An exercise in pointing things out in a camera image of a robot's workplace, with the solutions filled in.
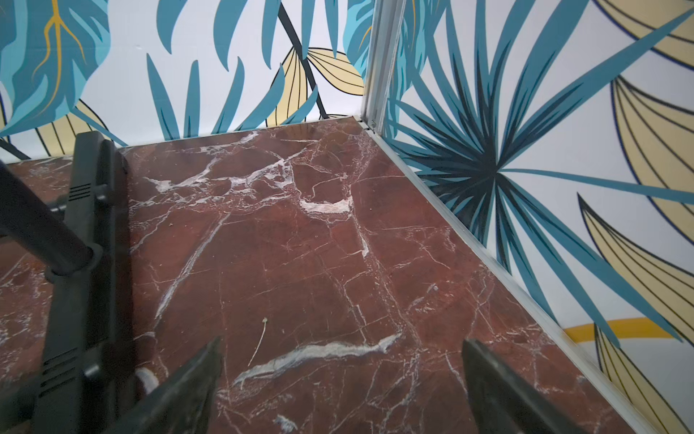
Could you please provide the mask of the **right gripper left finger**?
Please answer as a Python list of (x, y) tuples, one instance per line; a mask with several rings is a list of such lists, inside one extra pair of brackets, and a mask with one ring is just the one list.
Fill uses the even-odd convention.
[(99, 379), (115, 387), (115, 415), (106, 433), (205, 433), (222, 373), (217, 336), (144, 398), (137, 397), (132, 343), (99, 346)]

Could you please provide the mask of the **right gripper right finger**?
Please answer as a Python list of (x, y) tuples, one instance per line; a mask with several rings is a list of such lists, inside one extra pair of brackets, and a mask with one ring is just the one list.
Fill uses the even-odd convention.
[(475, 339), (462, 344), (467, 399), (480, 433), (582, 433), (564, 413)]

